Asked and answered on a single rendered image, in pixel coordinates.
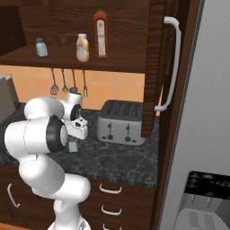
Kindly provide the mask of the grey box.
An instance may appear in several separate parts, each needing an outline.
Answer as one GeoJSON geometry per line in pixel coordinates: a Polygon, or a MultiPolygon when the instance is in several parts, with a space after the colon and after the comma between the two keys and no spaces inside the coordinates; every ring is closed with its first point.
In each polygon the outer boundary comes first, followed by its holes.
{"type": "Polygon", "coordinates": [[[12,76],[0,75],[0,124],[13,114],[19,106],[19,98],[12,76]]]}

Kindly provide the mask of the dark wood wall cabinet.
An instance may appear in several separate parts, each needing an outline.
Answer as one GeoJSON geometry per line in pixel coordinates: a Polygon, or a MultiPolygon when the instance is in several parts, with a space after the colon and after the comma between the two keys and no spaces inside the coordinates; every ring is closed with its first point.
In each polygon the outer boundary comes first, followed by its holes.
{"type": "Polygon", "coordinates": [[[144,73],[149,0],[0,0],[17,6],[26,45],[0,57],[0,65],[54,67],[144,73]],[[102,5],[108,15],[109,55],[97,58],[93,15],[102,5]],[[89,42],[89,60],[76,57],[78,34],[89,42]],[[43,38],[48,55],[39,57],[36,39],[43,38]]]}

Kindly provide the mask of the dark wood base cabinet door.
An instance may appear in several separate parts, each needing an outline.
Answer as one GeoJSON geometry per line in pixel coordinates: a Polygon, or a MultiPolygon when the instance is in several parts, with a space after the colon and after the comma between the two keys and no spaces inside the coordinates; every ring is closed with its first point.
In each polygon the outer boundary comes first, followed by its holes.
{"type": "Polygon", "coordinates": [[[0,223],[48,230],[54,220],[53,201],[35,195],[13,166],[0,165],[0,223]],[[13,206],[8,196],[9,183],[13,185],[11,191],[15,201],[21,204],[19,208],[13,206]]]}

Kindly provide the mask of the silver four-slot toaster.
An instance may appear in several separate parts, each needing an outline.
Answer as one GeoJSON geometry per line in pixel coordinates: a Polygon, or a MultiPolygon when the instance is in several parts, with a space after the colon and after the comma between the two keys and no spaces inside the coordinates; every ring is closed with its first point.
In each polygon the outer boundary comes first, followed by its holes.
{"type": "Polygon", "coordinates": [[[108,143],[143,145],[142,107],[141,102],[106,101],[98,115],[97,138],[108,143]]]}

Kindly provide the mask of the beige condiment bottle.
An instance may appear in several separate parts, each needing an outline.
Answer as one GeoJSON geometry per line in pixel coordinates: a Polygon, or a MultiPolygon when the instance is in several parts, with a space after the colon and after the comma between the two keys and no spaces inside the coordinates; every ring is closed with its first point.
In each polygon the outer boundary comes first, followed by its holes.
{"type": "Polygon", "coordinates": [[[89,60],[89,42],[84,33],[78,34],[76,41],[76,57],[80,62],[87,62],[89,60]]]}

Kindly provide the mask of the grey fridge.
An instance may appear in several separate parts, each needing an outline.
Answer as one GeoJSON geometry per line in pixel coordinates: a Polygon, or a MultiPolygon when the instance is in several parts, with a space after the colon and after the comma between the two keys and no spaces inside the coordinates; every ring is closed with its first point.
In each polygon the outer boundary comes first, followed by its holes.
{"type": "Polygon", "coordinates": [[[203,0],[157,230],[230,230],[230,0],[203,0]]]}

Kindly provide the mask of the pale blue shaker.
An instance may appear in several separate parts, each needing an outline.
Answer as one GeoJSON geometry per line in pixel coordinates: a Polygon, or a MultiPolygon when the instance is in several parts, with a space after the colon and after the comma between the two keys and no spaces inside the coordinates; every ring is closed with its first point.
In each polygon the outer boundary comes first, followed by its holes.
{"type": "Polygon", "coordinates": [[[78,151],[78,146],[76,141],[70,141],[68,143],[68,149],[70,153],[76,153],[78,151]]]}
{"type": "Polygon", "coordinates": [[[36,51],[39,57],[46,57],[48,55],[47,46],[43,38],[36,39],[36,51]]]}

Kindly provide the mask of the hanging metal ladle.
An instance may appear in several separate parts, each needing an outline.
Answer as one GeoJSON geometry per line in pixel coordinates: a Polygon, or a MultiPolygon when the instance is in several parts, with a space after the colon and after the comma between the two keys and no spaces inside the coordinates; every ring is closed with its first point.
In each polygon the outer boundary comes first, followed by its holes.
{"type": "Polygon", "coordinates": [[[69,89],[69,92],[71,93],[78,93],[78,88],[76,87],[76,83],[75,83],[75,70],[72,69],[72,76],[73,76],[73,86],[69,89]]]}

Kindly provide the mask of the dark wood drawer front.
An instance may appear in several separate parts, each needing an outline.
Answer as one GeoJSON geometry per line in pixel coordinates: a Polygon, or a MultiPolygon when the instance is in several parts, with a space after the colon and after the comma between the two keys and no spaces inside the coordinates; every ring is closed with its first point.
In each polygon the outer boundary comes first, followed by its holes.
{"type": "Polygon", "coordinates": [[[134,204],[91,200],[86,201],[81,205],[81,208],[88,213],[94,213],[106,217],[116,217],[119,220],[131,221],[131,222],[149,222],[151,219],[150,207],[140,207],[134,204]],[[101,211],[102,205],[106,210],[118,212],[122,208],[122,213],[119,216],[109,216],[103,214],[101,211]]]}
{"type": "Polygon", "coordinates": [[[90,180],[92,198],[103,198],[113,200],[126,200],[127,202],[135,202],[141,204],[152,204],[154,200],[155,190],[145,187],[138,187],[134,185],[127,185],[124,183],[90,180]],[[108,194],[100,191],[99,186],[102,183],[102,187],[107,190],[118,190],[122,187],[120,194],[108,194]]]}
{"type": "Polygon", "coordinates": [[[108,226],[122,227],[123,230],[150,230],[147,225],[136,225],[129,224],[124,222],[110,221],[110,220],[102,220],[99,218],[88,218],[87,219],[89,225],[92,230],[103,230],[102,224],[105,223],[108,226]]]}

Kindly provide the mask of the hanging metal fork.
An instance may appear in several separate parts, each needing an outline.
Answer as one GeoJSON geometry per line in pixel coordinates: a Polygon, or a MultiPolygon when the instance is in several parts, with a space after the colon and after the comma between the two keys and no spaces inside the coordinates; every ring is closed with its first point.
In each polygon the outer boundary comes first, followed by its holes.
{"type": "Polygon", "coordinates": [[[84,96],[88,97],[86,78],[85,78],[85,70],[83,70],[83,79],[84,79],[84,96]]]}

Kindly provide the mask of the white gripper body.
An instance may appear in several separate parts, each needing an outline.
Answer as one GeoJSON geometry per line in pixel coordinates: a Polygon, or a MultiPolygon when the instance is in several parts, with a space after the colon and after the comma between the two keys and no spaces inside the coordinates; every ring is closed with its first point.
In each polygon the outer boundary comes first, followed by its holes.
{"type": "Polygon", "coordinates": [[[69,136],[84,140],[88,135],[87,121],[65,121],[67,133],[69,136]]]}

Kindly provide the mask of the red sauce bottle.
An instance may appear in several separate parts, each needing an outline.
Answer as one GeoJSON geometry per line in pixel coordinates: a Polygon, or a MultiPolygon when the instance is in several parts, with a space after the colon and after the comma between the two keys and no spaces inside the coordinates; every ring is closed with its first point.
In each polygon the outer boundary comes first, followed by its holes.
{"type": "Polygon", "coordinates": [[[106,58],[109,55],[108,15],[104,12],[102,5],[97,6],[97,11],[93,15],[93,27],[96,57],[106,58]]]}

